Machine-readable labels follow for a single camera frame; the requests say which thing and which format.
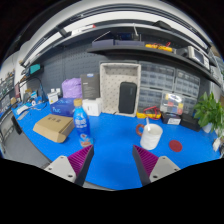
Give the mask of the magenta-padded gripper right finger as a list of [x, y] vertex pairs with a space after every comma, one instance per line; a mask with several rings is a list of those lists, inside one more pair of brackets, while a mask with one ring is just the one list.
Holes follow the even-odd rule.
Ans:
[[150, 151], [136, 145], [133, 146], [132, 155], [143, 186], [180, 170], [168, 157], [158, 157]]

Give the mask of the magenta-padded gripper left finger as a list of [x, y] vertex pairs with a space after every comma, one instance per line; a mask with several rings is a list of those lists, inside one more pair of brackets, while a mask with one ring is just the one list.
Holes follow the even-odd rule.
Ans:
[[45, 168], [45, 171], [75, 183], [78, 186], [82, 186], [85, 182], [93, 155], [94, 146], [89, 145], [68, 157], [59, 156]]

